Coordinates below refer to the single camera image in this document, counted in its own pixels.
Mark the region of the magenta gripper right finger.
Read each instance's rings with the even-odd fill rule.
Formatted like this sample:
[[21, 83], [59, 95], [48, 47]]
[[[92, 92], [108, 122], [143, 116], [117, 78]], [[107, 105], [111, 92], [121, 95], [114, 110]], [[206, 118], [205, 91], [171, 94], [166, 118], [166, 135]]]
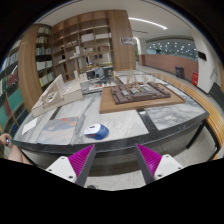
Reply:
[[135, 154], [146, 184], [164, 178], [183, 168], [169, 154], [160, 155], [140, 144], [135, 145]]

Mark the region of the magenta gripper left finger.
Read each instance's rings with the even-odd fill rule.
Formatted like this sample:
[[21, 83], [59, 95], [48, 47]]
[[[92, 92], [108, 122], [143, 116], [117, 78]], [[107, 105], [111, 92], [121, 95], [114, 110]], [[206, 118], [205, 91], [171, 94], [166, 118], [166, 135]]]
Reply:
[[90, 145], [69, 157], [59, 157], [46, 171], [83, 187], [95, 155], [95, 145]]

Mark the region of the person's hand at left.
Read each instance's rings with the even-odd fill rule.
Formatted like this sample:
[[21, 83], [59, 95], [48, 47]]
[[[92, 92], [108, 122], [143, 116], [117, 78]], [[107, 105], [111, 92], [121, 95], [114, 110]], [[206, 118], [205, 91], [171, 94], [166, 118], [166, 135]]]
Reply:
[[4, 133], [2, 135], [0, 135], [0, 143], [2, 145], [6, 145], [7, 147], [11, 147], [12, 143], [11, 143], [11, 136], [8, 133]]

